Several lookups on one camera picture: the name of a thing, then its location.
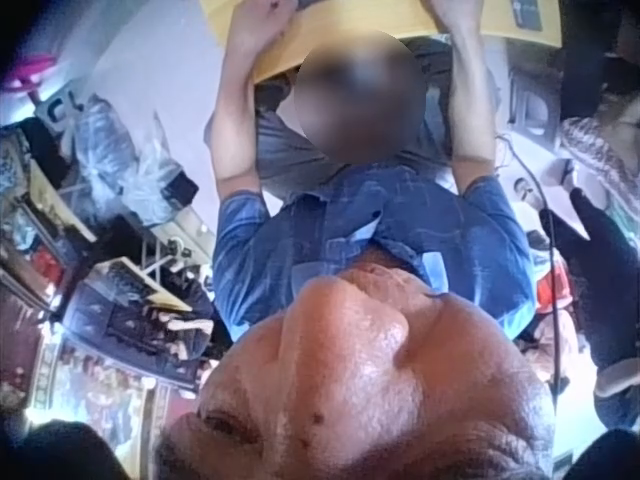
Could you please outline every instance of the eye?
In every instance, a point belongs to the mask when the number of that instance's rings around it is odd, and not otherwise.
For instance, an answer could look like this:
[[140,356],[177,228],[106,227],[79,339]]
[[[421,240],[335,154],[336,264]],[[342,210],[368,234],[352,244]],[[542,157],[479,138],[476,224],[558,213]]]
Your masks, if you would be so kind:
[[213,412],[201,415],[201,418],[204,424],[218,435],[242,444],[252,445],[258,442],[258,435],[255,432],[229,414]]

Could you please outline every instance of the hand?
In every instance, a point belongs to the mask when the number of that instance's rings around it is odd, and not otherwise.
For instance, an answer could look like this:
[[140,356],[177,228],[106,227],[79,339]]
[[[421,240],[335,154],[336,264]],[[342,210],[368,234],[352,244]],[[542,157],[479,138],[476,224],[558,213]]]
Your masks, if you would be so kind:
[[289,26],[298,0],[242,0],[231,18],[227,53],[251,62]]
[[452,34],[480,33],[484,0],[421,0]]

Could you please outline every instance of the blue shirt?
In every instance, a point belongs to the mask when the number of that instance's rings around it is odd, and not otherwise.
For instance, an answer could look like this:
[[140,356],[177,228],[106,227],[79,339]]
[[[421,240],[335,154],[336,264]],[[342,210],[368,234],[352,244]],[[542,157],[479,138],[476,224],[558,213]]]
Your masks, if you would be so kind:
[[344,170],[273,218],[262,195],[220,206],[215,303],[231,338],[287,308],[302,285],[346,269],[375,242],[438,292],[479,305],[511,339],[532,320],[529,245],[494,177],[463,196],[404,166]]

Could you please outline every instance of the table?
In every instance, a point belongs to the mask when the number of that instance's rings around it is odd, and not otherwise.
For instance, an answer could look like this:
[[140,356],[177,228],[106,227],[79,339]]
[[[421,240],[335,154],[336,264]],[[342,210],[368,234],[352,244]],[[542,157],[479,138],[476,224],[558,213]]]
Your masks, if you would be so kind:
[[[240,0],[200,0],[209,27],[226,44],[231,14]],[[485,35],[562,45],[558,0],[538,0],[542,31],[517,26],[511,0],[486,0],[482,19]],[[434,19],[419,0],[325,0],[299,12],[288,33],[260,59],[256,82],[300,65],[316,46],[337,34],[363,28],[380,30],[396,38],[438,33]]]

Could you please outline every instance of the black cable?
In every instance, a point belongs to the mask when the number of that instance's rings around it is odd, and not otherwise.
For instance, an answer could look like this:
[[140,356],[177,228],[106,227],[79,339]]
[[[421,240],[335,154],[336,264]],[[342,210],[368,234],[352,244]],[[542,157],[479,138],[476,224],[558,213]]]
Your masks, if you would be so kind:
[[551,210],[549,209],[549,203],[547,202],[547,197],[545,196],[542,186],[540,182],[533,174],[531,169],[524,163],[522,158],[516,153],[513,148],[513,143],[511,143],[511,138],[505,135],[498,135],[497,137],[500,140],[503,140],[508,146],[509,150],[513,157],[518,161],[518,163],[524,168],[527,175],[533,181],[536,189],[538,190],[538,194],[542,199],[542,205],[549,216],[549,260],[551,261],[551,308],[553,315],[553,384],[551,387],[551,395],[553,397],[553,409],[557,412],[558,409],[558,397],[560,396],[560,377],[561,377],[561,365],[562,358],[560,352],[560,319],[558,315],[558,294],[556,291],[556,264],[555,264],[555,248],[556,248],[556,237],[554,231],[553,217],[551,216]]

